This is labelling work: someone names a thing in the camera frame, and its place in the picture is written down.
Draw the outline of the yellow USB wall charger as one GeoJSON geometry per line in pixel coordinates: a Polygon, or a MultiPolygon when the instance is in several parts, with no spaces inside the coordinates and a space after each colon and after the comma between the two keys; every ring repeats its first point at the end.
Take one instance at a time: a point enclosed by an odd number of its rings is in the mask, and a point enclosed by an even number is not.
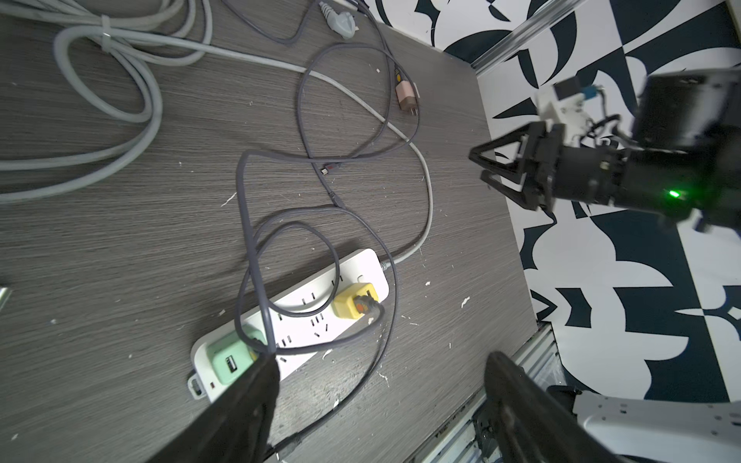
{"type": "Polygon", "coordinates": [[[370,310],[370,300],[379,301],[372,283],[355,283],[338,292],[332,309],[338,318],[357,320],[370,310]]]}

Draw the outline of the green USB wall charger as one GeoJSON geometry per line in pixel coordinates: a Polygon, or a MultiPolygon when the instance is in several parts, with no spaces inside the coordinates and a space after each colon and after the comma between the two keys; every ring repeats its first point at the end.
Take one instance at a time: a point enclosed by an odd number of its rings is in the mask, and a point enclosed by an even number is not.
{"type": "Polygon", "coordinates": [[[211,343],[206,348],[206,356],[219,383],[230,386],[246,372],[261,356],[237,335],[236,331],[211,343]]]}

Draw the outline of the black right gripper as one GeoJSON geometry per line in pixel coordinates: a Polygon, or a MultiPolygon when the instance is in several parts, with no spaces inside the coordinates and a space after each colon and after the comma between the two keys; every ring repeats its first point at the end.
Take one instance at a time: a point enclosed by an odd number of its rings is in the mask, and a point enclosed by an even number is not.
{"type": "Polygon", "coordinates": [[[551,211],[554,203],[556,165],[565,140],[562,123],[526,123],[494,140],[472,148],[468,159],[484,171],[480,179],[523,210],[551,211]],[[499,149],[515,147],[508,162],[499,149]],[[522,187],[515,190],[494,174],[521,174],[522,187]]]}

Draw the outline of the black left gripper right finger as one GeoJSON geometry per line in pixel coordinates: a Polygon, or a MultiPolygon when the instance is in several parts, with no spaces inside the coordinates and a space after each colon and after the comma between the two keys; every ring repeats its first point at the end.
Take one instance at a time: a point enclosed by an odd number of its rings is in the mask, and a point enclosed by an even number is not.
{"type": "Polygon", "coordinates": [[[505,462],[617,462],[505,353],[488,355],[486,409],[505,462]]]}

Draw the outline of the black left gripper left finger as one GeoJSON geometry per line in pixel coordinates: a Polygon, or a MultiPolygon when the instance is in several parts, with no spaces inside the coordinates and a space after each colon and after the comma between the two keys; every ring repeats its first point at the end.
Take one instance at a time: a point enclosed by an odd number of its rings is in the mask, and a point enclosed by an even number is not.
{"type": "Polygon", "coordinates": [[[273,354],[256,363],[152,462],[262,462],[279,395],[273,354]]]}

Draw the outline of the white power strip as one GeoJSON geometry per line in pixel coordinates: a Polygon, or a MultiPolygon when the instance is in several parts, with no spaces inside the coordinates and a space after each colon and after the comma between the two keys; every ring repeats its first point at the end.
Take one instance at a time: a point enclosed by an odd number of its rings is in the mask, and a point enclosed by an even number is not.
{"type": "MultiPolygon", "coordinates": [[[[340,273],[335,273],[333,265],[316,272],[302,282],[274,297],[277,305],[292,312],[307,312],[320,307],[329,297],[332,286],[339,290],[357,283],[371,284],[376,290],[378,300],[384,301],[389,295],[389,283],[382,270],[380,260],[372,249],[361,249],[340,260],[340,273]]],[[[271,315],[275,339],[279,347],[299,347],[329,343],[349,330],[354,321],[338,318],[331,307],[313,318],[286,318],[281,314],[271,315]]],[[[230,318],[218,328],[200,337],[191,348],[190,359],[194,368],[187,379],[186,387],[195,399],[216,401],[226,391],[208,358],[208,348],[229,337],[235,332],[230,318]]]]}

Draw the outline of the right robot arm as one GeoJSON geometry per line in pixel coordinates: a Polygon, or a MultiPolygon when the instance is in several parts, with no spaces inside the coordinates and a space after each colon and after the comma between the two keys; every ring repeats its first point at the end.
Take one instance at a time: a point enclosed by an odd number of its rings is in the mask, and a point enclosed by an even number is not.
{"type": "Polygon", "coordinates": [[[740,227],[740,72],[648,77],[631,131],[584,111],[598,86],[577,78],[536,95],[538,119],[472,148],[482,180],[525,210],[557,200],[656,213],[700,212],[696,228],[740,227]]]}

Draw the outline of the grey USB cable green charger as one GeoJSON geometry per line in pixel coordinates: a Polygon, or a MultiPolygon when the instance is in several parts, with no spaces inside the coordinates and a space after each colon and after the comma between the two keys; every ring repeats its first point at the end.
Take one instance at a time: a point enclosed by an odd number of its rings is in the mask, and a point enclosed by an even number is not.
{"type": "MultiPolygon", "coordinates": [[[[386,246],[385,242],[378,236],[376,231],[374,231],[371,226],[364,220],[362,217],[360,217],[355,212],[348,210],[341,204],[340,200],[334,196],[334,191],[331,190],[329,186],[324,185],[325,190],[327,194],[330,196],[330,199],[332,200],[333,204],[328,204],[327,206],[317,206],[316,208],[296,208],[295,210],[283,210],[279,211],[275,217],[271,217],[266,219],[260,227],[258,227],[257,231],[253,231],[251,219],[249,217],[249,210],[245,198],[245,184],[244,184],[244,171],[246,168],[246,165],[249,161],[249,156],[251,155],[258,155],[262,157],[268,157],[276,161],[280,162],[287,162],[287,163],[309,163],[313,167],[318,167],[318,164],[346,164],[350,162],[360,162],[360,161],[369,161],[371,159],[381,158],[382,156],[386,156],[388,154],[391,154],[394,150],[398,150],[402,147],[410,146],[412,144],[412,139],[416,136],[417,131],[420,127],[420,121],[418,116],[418,122],[415,127],[415,131],[413,134],[409,137],[406,137],[403,133],[399,135],[404,141],[404,144],[395,146],[394,148],[389,148],[387,150],[379,150],[378,152],[369,152],[368,154],[353,154],[349,156],[335,156],[335,157],[324,157],[324,158],[315,158],[312,154],[312,151],[307,144],[305,140],[305,131],[304,131],[304,125],[302,120],[302,110],[301,110],[301,104],[302,104],[302,98],[304,94],[304,86],[308,78],[313,74],[313,69],[318,65],[320,60],[327,54],[341,50],[341,49],[370,49],[372,51],[377,51],[379,53],[383,53],[386,57],[386,60],[393,63],[392,65],[388,65],[389,71],[391,73],[392,68],[399,69],[399,72],[402,76],[409,77],[406,70],[403,68],[401,63],[396,59],[393,52],[389,50],[388,46],[372,46],[371,44],[333,44],[333,46],[329,46],[328,48],[325,48],[325,50],[322,50],[315,58],[314,60],[308,65],[304,71],[301,71],[301,69],[298,71],[299,73],[303,73],[303,77],[299,83],[298,91],[297,91],[297,98],[296,98],[296,117],[297,117],[297,125],[299,129],[299,134],[302,138],[302,143],[304,143],[305,150],[307,152],[308,157],[301,157],[296,156],[292,154],[279,154],[279,152],[258,152],[257,150],[247,150],[246,152],[243,152],[243,155],[241,158],[239,158],[239,163],[237,163],[237,177],[235,178],[235,181],[237,182],[237,202],[239,203],[239,213],[240,213],[240,220],[241,220],[241,226],[242,231],[244,235],[244,241],[247,251],[247,260],[248,260],[248,267],[246,270],[246,273],[244,275],[244,278],[242,280],[242,283],[240,284],[239,289],[239,295],[237,295],[237,304],[235,305],[235,321],[233,322],[235,324],[235,333],[237,333],[237,337],[244,343],[247,347],[255,351],[259,354],[269,354],[269,355],[304,355],[309,353],[316,353],[321,350],[325,349],[334,349],[340,346],[349,345],[350,343],[355,343],[355,341],[358,341],[360,339],[363,339],[368,333],[373,334],[374,330],[376,330],[376,325],[382,324],[384,322],[384,316],[385,316],[385,308],[378,302],[372,301],[370,297],[365,297],[367,295],[364,295],[365,299],[368,299],[372,304],[372,308],[376,308],[378,310],[378,319],[374,321],[371,325],[364,326],[360,331],[353,333],[350,336],[347,336],[345,338],[338,338],[333,341],[328,341],[328,343],[318,343],[317,345],[307,345],[307,346],[301,346],[301,347],[284,347],[279,348],[276,346],[276,341],[274,337],[274,329],[272,325],[272,318],[271,318],[271,311],[274,311],[276,313],[283,314],[284,311],[282,308],[275,306],[275,304],[272,303],[272,301],[267,297],[266,295],[266,287],[264,286],[264,282],[262,281],[262,273],[260,270],[260,257],[262,254],[264,254],[264,251],[268,249],[269,245],[279,237],[282,233],[285,233],[288,229],[304,229],[309,233],[312,233],[316,237],[318,237],[320,240],[322,240],[327,249],[330,251],[331,257],[333,259],[334,265],[335,265],[335,276],[337,278],[340,277],[340,261],[338,254],[336,252],[336,249],[331,244],[331,242],[318,230],[315,228],[309,226],[308,224],[302,223],[302,222],[289,222],[281,225],[280,227],[276,228],[271,235],[268,235],[266,239],[263,242],[258,242],[258,239],[261,237],[262,233],[264,232],[264,229],[266,227],[270,226],[273,222],[273,219],[279,219],[283,218],[284,216],[288,217],[291,214],[302,214],[302,213],[309,213],[309,212],[327,212],[327,213],[342,213],[345,215],[348,215],[355,219],[357,222],[359,222],[363,227],[367,229],[367,231],[371,234],[371,236],[378,242],[378,244],[383,248],[384,252],[387,255],[388,262],[386,264],[390,264],[390,267],[393,272],[394,277],[394,283],[395,286],[398,286],[398,274],[397,274],[397,266],[395,258],[392,256],[390,250],[386,246]],[[259,302],[259,309],[260,314],[262,317],[262,322],[264,323],[264,335],[266,336],[267,341],[260,341],[258,339],[250,338],[247,333],[244,331],[243,323],[242,323],[242,309],[244,305],[244,293],[246,291],[248,283],[250,283],[250,280],[252,280],[252,284],[255,290],[255,294],[258,297],[259,302]]],[[[306,312],[306,313],[292,313],[292,312],[286,312],[286,316],[308,316],[309,318],[313,318],[316,314],[321,314],[329,305],[332,303],[334,297],[336,296],[337,291],[339,290],[339,282],[335,282],[332,284],[332,292],[328,296],[329,299],[325,301],[323,305],[321,305],[318,309],[314,310],[314,312],[306,312]]]]}

